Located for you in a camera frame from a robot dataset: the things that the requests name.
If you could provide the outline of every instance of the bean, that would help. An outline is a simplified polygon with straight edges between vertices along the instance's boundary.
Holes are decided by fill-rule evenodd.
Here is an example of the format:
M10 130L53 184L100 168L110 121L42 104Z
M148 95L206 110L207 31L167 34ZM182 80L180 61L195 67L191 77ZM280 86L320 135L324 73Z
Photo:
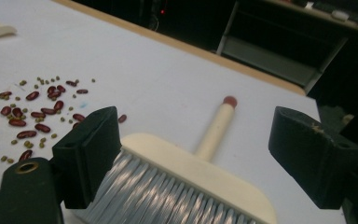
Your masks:
M10 106L4 106L1 110L1 115L7 116L11 113L11 107Z
M51 131L51 129L49 128L49 126L38 123L34 126L38 131L41 131L43 133L49 133Z
M25 161L27 159L30 159L32 156L32 153L33 153L33 151L31 149L28 149L28 150L22 152L22 154L19 158L19 161Z
M55 115L55 114L56 114L56 110L55 110L55 109L41 108L40 110L41 110L44 114L47 114L47 115Z
M0 96L7 96L7 95L11 95L11 91L4 91L0 93Z
M36 131L23 131L17 134L17 138L19 139L35 137L35 136L36 136Z
M80 122L85 119L85 117L84 117L83 115L81 115L81 114L74 114L74 115L72 116L72 118L77 119L77 120L80 121Z
M65 83L73 87L77 86L77 83L75 83L74 81L66 81Z
M81 89L81 90L77 90L76 91L78 94L86 94L86 93L89 93L88 90L85 90L85 89Z
M66 89L62 85L58 85L57 90L60 92L66 92Z
M55 92L55 90L56 90L55 86L48 87L48 94L52 94L53 92Z
M22 111L20 108L16 107L12 110L12 114L14 115L15 118L21 118Z
M61 96L61 92L60 92L60 91L55 91L55 92L52 92L52 93L49 93L49 94L48 94L48 98L49 98L49 99L57 98L57 97L59 97L59 96Z
M54 105L55 110L61 110L63 108L63 101L57 101L57 103Z
M118 118L118 123L122 123L126 121L126 119L127 119L127 115L121 115L120 118Z
M75 127L77 127L77 125L79 125L80 122L76 122L74 123L74 126L72 126L72 129L74 129Z
M22 119L10 119L8 121L8 124L10 124L11 126L16 126L16 127L24 127L25 125L27 125L27 122L25 122Z
M39 96L39 91L33 91L31 92L29 95L27 95L25 97L25 99L29 100L29 101L33 101L34 99L36 99L36 97Z
M41 112L32 112L31 117L38 119L38 118L45 118L46 115Z

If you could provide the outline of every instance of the wooden brush handle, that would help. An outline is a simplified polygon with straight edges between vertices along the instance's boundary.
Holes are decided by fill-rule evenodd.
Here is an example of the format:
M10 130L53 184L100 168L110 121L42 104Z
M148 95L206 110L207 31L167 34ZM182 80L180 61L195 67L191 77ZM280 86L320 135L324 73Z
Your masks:
M197 157L205 161L210 161L213 158L234 116L236 105L237 100L234 97L228 96L225 98L194 153Z

